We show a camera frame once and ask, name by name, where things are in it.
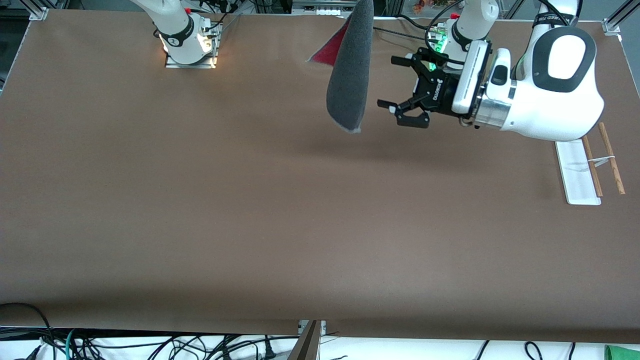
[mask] brown table surface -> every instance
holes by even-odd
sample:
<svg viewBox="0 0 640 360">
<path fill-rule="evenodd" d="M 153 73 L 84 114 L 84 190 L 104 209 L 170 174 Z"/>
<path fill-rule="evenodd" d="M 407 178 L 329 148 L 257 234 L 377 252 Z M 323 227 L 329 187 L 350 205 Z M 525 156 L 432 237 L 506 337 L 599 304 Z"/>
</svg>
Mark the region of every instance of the brown table surface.
<svg viewBox="0 0 640 360">
<path fill-rule="evenodd" d="M 331 68 L 306 62 L 341 24 L 243 16 L 217 69 L 177 70 L 144 13 L 32 22 L 0 97 L 0 301 L 67 327 L 639 341 L 640 101 L 618 39 L 580 25 L 628 194 L 607 165 L 603 204 L 579 207 L 551 142 L 376 107 L 410 95 L 389 59 L 418 40 L 375 34 L 362 134 L 342 132 Z M 516 58 L 530 30 L 491 38 Z"/>
</svg>

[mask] black band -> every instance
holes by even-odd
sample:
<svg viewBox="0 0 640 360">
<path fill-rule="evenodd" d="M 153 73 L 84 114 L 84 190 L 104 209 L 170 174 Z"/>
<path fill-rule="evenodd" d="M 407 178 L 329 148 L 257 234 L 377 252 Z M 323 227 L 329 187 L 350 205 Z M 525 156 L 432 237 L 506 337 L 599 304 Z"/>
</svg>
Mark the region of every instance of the black band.
<svg viewBox="0 0 640 360">
<path fill-rule="evenodd" d="M 160 36 L 162 36 L 167 44 L 173 47 L 180 47 L 182 46 L 182 43 L 185 41 L 185 39 L 193 34 L 193 18 L 191 18 L 189 15 L 187 15 L 187 18 L 189 18 L 189 24 L 187 24 L 187 27 L 184 28 L 184 30 L 177 34 L 169 35 L 163 33 L 162 31 L 158 31 L 160 32 Z"/>
<path fill-rule="evenodd" d="M 469 47 L 471 46 L 471 42 L 473 40 L 471 40 L 471 39 L 469 39 L 467 37 L 464 37 L 464 35 L 462 35 L 460 33 L 460 31 L 458 30 L 458 22 L 457 21 L 453 23 L 453 26 L 451 27 L 451 30 L 452 30 L 451 34 L 453 35 L 453 39 L 458 44 L 460 44 L 460 46 L 462 47 L 462 50 L 465 51 L 465 52 L 469 51 Z"/>
<path fill-rule="evenodd" d="M 567 13 L 560 13 L 564 19 L 569 23 L 570 26 L 576 26 L 578 24 L 578 17 L 573 16 Z M 533 27 L 541 24 L 550 24 L 550 25 L 564 25 L 562 19 L 552 12 L 539 13 L 536 15 L 536 19 L 533 20 Z"/>
<path fill-rule="evenodd" d="M 549 75 L 551 48 L 557 39 L 567 35 L 578 37 L 584 42 L 584 55 L 571 78 L 554 78 Z M 536 41 L 532 57 L 533 83 L 537 87 L 553 92 L 572 92 L 580 85 L 596 58 L 596 43 L 586 31 L 573 26 L 562 26 L 547 31 Z"/>
</svg>

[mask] metal bracket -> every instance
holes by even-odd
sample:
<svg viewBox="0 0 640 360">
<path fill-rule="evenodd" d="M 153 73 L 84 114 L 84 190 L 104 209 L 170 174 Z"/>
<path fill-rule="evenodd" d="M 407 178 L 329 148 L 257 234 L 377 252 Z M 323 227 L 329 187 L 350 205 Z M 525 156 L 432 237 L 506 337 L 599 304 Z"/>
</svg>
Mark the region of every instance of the metal bracket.
<svg viewBox="0 0 640 360">
<path fill-rule="evenodd" d="M 317 360 L 320 336 L 323 331 L 326 331 L 324 324 L 325 322 L 322 320 L 300 320 L 298 332 L 300 329 L 303 331 L 287 360 Z"/>
<path fill-rule="evenodd" d="M 640 0 L 627 0 L 620 5 L 610 17 L 602 21 L 602 29 L 605 35 L 619 35 L 620 24 L 622 24 L 624 20 L 627 20 L 638 8 L 640 8 Z"/>
<path fill-rule="evenodd" d="M 222 23 L 218 24 L 215 28 L 211 29 L 211 52 L 206 54 L 200 61 L 193 64 L 181 64 L 172 59 L 171 56 L 166 56 L 166 62 L 164 67 L 167 69 L 215 69 L 218 63 L 218 51 L 220 50 L 220 40 L 222 39 Z"/>
<path fill-rule="evenodd" d="M 43 21 L 47 18 L 47 14 L 49 13 L 48 8 L 41 8 L 42 12 L 39 14 L 32 13 L 29 15 L 29 21 Z"/>
<path fill-rule="evenodd" d="M 620 27 L 615 26 L 611 28 L 611 23 L 609 22 L 609 19 L 604 19 L 602 21 L 602 31 L 604 31 L 604 34 L 607 35 L 608 37 L 614 37 L 616 35 L 620 35 Z"/>
<path fill-rule="evenodd" d="M 506 11 L 506 9 L 501 8 L 502 10 L 500 11 L 500 13 L 502 15 L 502 18 L 507 20 L 513 19 L 513 17 L 516 15 L 516 12 L 518 12 L 518 10 L 522 7 L 522 4 L 524 4 L 524 2 L 525 0 L 516 0 L 516 2 L 508 11 Z"/>
</svg>

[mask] white floor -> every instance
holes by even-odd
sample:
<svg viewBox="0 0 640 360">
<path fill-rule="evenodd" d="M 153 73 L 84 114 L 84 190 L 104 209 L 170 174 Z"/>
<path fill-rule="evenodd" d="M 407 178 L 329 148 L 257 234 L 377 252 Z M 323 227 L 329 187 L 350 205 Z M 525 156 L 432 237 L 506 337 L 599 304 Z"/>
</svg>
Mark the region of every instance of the white floor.
<svg viewBox="0 0 640 360">
<path fill-rule="evenodd" d="M 236 340 L 262 339 L 263 336 L 243 336 Z M 95 340 L 96 345 L 133 345 L 143 343 L 159 343 L 168 338 L 110 338 Z M 220 340 L 221 336 L 203 337 L 207 348 L 212 348 Z M 291 351 L 296 340 L 274 340 L 271 342 L 273 350 L 278 356 L 276 360 L 286 359 L 288 351 Z M 473 360 L 475 359 L 482 341 L 465 340 L 409 340 L 409 339 L 372 339 L 372 338 L 335 338 L 331 336 L 322 338 L 319 360 L 335 360 L 347 356 L 346 360 Z M 24 359 L 38 346 L 39 341 L 0 341 L 0 360 Z M 200 347 L 199 342 L 192 343 Z M 537 343 L 544 360 L 566 360 L 569 353 L 569 343 Z M 638 345 L 619 345 L 632 350 L 640 350 Z M 603 360 L 604 344 L 578 343 L 573 354 L 574 360 Z M 106 360 L 147 360 L 156 346 L 130 349 L 102 349 L 102 356 Z M 167 346 L 156 360 L 167 360 L 171 346 Z M 260 356 L 264 355 L 264 344 L 259 344 Z M 250 346 L 230 354 L 233 360 L 255 359 L 255 347 Z M 65 356 L 58 351 L 58 359 L 64 360 Z M 37 360 L 52 359 L 51 347 L 44 346 L 40 349 Z M 487 346 L 482 360 L 529 360 L 524 352 L 523 341 L 491 341 Z M 195 360 L 193 354 L 180 352 L 175 360 Z"/>
</svg>

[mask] wooden chopstick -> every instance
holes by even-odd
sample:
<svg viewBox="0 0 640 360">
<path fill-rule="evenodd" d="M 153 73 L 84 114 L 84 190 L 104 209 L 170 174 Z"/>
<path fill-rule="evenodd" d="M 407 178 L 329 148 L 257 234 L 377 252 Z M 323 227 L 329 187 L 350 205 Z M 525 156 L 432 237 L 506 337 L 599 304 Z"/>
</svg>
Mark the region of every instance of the wooden chopstick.
<svg viewBox="0 0 640 360">
<path fill-rule="evenodd" d="M 602 135 L 602 142 L 604 143 L 604 147 L 607 150 L 608 156 L 614 156 L 613 148 L 611 147 L 611 142 L 609 141 L 609 135 L 607 135 L 607 129 L 604 127 L 604 123 L 598 123 L 598 128 L 600 130 L 600 135 Z M 622 178 L 620 177 L 620 171 L 618 171 L 618 163 L 616 162 L 616 158 L 610 158 L 609 163 L 611 164 L 611 171 L 613 172 L 613 178 L 616 181 L 616 186 L 618 187 L 618 193 L 620 195 L 624 195 L 625 187 L 622 185 Z"/>
<path fill-rule="evenodd" d="M 598 172 L 596 171 L 596 165 L 591 161 L 593 154 L 591 153 L 591 147 L 589 146 L 589 139 L 584 135 L 582 137 L 582 146 L 584 146 L 584 152 L 587 154 L 587 163 L 589 164 L 589 171 L 591 171 L 591 177 L 593 178 L 593 187 L 596 188 L 596 195 L 602 197 L 602 187 L 600 186 L 600 179 L 598 178 Z"/>
</svg>

